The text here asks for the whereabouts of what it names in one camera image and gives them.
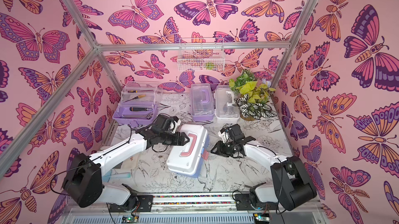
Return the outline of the white toolbox clear lid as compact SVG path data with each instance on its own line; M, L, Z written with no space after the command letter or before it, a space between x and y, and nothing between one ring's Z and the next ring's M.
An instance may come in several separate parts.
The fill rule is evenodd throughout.
M215 116L219 124L237 124L240 110L235 106L235 94L228 85L218 85L215 90Z

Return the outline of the blue toolbox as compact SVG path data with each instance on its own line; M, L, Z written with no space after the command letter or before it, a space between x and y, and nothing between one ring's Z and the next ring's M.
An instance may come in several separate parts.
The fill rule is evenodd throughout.
M204 161L208 158L208 131L201 125L185 124L180 132L186 134L189 142L184 146L173 146L166 165L173 173L197 178Z

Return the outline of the purple toolbox clear lid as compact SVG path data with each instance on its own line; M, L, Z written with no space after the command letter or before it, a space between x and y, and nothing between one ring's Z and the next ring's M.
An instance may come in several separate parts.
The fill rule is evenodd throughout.
M198 83L191 85L191 116L194 122L212 121L215 114L214 96L211 85Z

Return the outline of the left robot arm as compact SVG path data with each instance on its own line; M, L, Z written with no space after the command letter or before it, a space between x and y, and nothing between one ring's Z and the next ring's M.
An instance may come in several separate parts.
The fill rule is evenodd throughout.
M187 144L187 134L177 130L180 124L178 117L160 114L151 124L136 130L123 142L91 155L77 155L66 172L63 190L81 208L106 203L118 205L126 212L137 209L137 191L126 184L105 183L103 176L126 159L157 144Z

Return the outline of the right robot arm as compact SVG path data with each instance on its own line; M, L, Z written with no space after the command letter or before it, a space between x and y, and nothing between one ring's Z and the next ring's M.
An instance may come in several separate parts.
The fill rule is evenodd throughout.
M272 185L258 184L249 190L249 201L253 208L268 206L291 211L318 195L304 164L297 156L284 156L267 148L254 137L246 137L238 124L222 128L221 138L211 150L212 154L225 158L248 158L265 168L272 175Z

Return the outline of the potted leafy plant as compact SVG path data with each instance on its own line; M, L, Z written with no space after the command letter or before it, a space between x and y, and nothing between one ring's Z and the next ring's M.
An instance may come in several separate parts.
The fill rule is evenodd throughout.
M245 120L269 119L277 116L269 101L275 89L266 79L257 79L250 70L244 69L241 75L229 80L229 87L236 95L234 105Z

